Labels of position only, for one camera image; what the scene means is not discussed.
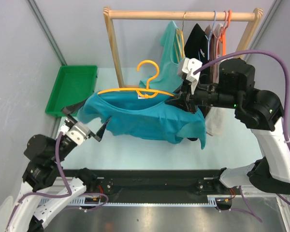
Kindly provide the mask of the yellow plastic hanger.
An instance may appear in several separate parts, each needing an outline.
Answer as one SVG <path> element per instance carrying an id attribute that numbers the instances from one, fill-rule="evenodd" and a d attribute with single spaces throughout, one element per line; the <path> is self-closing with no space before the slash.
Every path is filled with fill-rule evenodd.
<path id="1" fill-rule="evenodd" d="M 140 67 L 144 64 L 151 64 L 156 69 L 155 75 L 150 77 L 147 80 L 145 88 L 140 88 L 140 87 L 110 88 L 110 89 L 99 91 L 98 95 L 104 94 L 104 93 L 110 93 L 110 92 L 135 91 L 140 97 L 145 98 L 145 99 L 152 99 L 152 98 L 156 97 L 158 94 L 166 95 L 169 97 L 174 97 L 174 94 L 172 94 L 170 92 L 150 88 L 150 82 L 157 78 L 157 76 L 160 73 L 160 69 L 159 69 L 156 62 L 154 62 L 152 60 L 143 60 L 138 64 L 136 70 L 139 71 Z"/>

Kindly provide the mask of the teal blue t shirt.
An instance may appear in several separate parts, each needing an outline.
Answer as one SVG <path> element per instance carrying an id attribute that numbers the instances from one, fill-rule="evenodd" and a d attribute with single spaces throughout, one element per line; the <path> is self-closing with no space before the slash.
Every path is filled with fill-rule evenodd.
<path id="1" fill-rule="evenodd" d="M 141 99 L 136 92 L 94 93 L 78 110 L 77 118 L 84 124 L 99 118 L 108 122 L 107 130 L 114 136 L 131 135 L 145 140 L 178 144 L 183 139 L 198 139 L 206 146 L 205 119 L 200 111 L 186 112 L 165 101 L 163 94 Z"/>

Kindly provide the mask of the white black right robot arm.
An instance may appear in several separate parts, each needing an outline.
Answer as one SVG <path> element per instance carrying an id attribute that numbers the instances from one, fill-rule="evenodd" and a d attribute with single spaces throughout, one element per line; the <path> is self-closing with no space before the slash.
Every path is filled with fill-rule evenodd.
<path id="1" fill-rule="evenodd" d="M 219 65 L 219 82 L 200 84 L 196 70 L 202 63 L 184 58 L 178 67 L 183 83 L 167 104 L 195 113 L 198 106 L 234 109 L 256 137 L 262 158 L 240 168 L 223 168 L 212 180 L 214 190 L 226 193 L 236 186 L 254 186 L 273 194 L 290 195 L 290 151 L 283 133 L 284 110 L 279 97 L 254 87 L 255 68 L 239 58 Z"/>

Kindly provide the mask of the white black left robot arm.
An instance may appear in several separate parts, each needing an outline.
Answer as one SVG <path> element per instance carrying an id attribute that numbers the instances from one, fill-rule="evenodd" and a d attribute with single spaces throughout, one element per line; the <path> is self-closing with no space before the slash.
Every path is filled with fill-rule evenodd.
<path id="1" fill-rule="evenodd" d="M 42 134 L 29 139 L 24 151 L 29 163 L 4 231 L 42 232 L 70 201 L 98 188 L 98 177 L 90 169 L 80 169 L 68 181 L 61 166 L 61 162 L 72 150 L 85 140 L 102 140 L 107 121 L 93 133 L 72 116 L 85 103 L 86 101 L 81 101 L 62 108 L 66 120 L 56 139 Z"/>

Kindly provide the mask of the mint green t shirt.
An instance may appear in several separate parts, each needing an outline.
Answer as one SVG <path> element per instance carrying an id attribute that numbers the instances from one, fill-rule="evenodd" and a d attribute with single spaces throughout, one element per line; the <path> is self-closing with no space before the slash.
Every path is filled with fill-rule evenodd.
<path id="1" fill-rule="evenodd" d="M 177 29 L 176 23 L 170 21 L 159 40 L 163 51 L 160 59 L 159 75 L 149 83 L 151 89 L 175 92 L 182 85 L 182 78 L 177 75 L 178 63 L 181 60 L 180 53 L 175 50 L 178 48 L 175 36 Z"/>

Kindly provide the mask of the black t shirt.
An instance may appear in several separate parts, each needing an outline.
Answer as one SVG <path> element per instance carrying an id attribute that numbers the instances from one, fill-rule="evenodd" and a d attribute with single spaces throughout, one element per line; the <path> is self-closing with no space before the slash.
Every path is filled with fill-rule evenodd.
<path id="1" fill-rule="evenodd" d="M 208 58 L 208 39 L 205 31 L 197 23 L 193 27 L 184 47 L 186 57 L 195 58 L 202 62 L 203 65 L 209 62 Z M 210 68 L 206 68 L 201 71 L 200 84 L 210 83 Z M 210 108 L 205 106 L 199 106 L 204 118 L 209 113 Z"/>

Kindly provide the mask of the wooden hanger metal hook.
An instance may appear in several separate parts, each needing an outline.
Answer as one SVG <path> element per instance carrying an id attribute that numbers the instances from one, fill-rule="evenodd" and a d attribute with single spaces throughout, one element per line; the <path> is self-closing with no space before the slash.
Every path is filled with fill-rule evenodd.
<path id="1" fill-rule="evenodd" d="M 176 35 L 176 40 L 177 40 L 177 46 L 179 50 L 180 57 L 178 61 L 183 59 L 185 57 L 185 51 L 184 51 L 184 35 L 183 35 L 183 29 L 184 29 L 184 20 L 187 12 L 184 12 L 183 18 L 182 18 L 182 29 L 176 29 L 175 35 Z"/>

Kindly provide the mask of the light blue plastic hanger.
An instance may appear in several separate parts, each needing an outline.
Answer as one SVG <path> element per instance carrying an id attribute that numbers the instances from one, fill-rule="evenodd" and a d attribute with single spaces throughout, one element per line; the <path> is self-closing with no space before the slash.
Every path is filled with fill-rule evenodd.
<path id="1" fill-rule="evenodd" d="M 214 21 L 212 25 L 209 25 L 204 32 L 204 36 L 201 39 L 201 45 L 198 51 L 199 61 L 202 65 L 212 61 L 218 57 L 218 36 L 214 25 L 217 18 L 217 12 L 214 11 Z"/>

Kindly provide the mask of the orange plastic hanger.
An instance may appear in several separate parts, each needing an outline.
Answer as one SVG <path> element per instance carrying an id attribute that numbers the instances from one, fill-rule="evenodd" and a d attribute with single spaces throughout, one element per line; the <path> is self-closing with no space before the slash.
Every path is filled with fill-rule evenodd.
<path id="1" fill-rule="evenodd" d="M 221 43 L 221 48 L 222 48 L 222 52 L 221 52 L 221 55 L 222 56 L 225 56 L 226 53 L 227 53 L 227 48 L 226 48 L 226 31 L 227 31 L 227 28 L 229 27 L 230 22 L 231 22 L 232 10 L 228 10 L 227 12 L 225 11 L 225 13 L 226 13 L 225 23 L 224 23 L 224 25 L 222 27 L 221 34 L 220 34 L 220 38 L 219 38 L 219 41 Z"/>

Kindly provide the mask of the pink plastic hanger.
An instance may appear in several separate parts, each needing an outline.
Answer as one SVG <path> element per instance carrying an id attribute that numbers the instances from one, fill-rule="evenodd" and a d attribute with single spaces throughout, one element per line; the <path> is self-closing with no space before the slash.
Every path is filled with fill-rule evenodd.
<path id="1" fill-rule="evenodd" d="M 224 11 L 225 21 L 224 24 L 218 24 L 215 27 L 212 37 L 217 40 L 217 48 L 222 54 L 226 53 L 226 30 L 229 27 L 229 12 Z"/>

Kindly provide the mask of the white garment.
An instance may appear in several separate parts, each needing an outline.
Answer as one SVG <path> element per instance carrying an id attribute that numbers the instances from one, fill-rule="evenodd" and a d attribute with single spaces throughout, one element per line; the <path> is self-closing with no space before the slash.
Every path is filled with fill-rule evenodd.
<path id="1" fill-rule="evenodd" d="M 221 135 L 223 131 L 224 119 L 224 108 L 211 107 L 209 113 L 205 117 L 207 134 L 210 136 Z"/>

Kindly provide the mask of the green plastic tray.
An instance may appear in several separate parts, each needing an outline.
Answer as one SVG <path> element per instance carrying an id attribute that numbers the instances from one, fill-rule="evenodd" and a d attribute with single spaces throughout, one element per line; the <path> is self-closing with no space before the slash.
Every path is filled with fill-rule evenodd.
<path id="1" fill-rule="evenodd" d="M 98 67 L 95 65 L 61 66 L 45 113 L 62 117 L 62 108 L 81 102 L 92 95 L 97 81 Z"/>

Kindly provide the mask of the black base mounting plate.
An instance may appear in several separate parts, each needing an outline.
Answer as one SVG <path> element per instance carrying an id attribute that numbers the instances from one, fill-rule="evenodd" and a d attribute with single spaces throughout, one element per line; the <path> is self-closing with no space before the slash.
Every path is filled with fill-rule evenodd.
<path id="1" fill-rule="evenodd" d="M 66 177 L 85 177 L 87 190 L 84 196 L 213 196 L 223 209 L 231 206 L 243 191 L 239 187 L 225 187 L 218 179 L 221 170 L 65 170 Z"/>

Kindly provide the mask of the pink beige garment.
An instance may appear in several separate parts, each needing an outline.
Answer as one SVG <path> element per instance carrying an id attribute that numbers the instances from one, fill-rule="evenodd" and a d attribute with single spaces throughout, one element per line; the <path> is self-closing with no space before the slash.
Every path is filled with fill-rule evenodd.
<path id="1" fill-rule="evenodd" d="M 220 56 L 220 51 L 219 48 L 217 48 L 217 40 L 212 37 L 213 32 L 215 28 L 213 26 L 209 25 L 205 29 L 205 34 L 207 38 L 209 39 L 209 48 L 208 55 L 209 55 L 209 61 L 215 60 Z M 210 81 L 212 83 L 218 83 L 219 82 L 219 77 L 218 77 L 218 63 L 214 64 L 213 66 L 210 67 Z"/>

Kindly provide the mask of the wooden clothes rack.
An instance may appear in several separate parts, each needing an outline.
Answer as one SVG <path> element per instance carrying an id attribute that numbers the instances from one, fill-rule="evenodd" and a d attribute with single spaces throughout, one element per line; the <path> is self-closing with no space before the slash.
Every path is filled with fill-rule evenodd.
<path id="1" fill-rule="evenodd" d="M 227 17 L 224 12 L 180 12 L 180 11 L 123 11 L 112 10 L 109 6 L 103 8 L 103 16 L 107 29 L 109 44 L 117 76 L 119 87 L 124 87 L 123 74 L 120 64 L 114 19 L 123 20 L 183 20 L 183 21 L 227 21 L 247 22 L 247 26 L 237 46 L 237 51 L 246 50 L 255 34 L 255 31 L 262 19 L 263 9 L 255 8 L 251 13 L 231 13 Z"/>

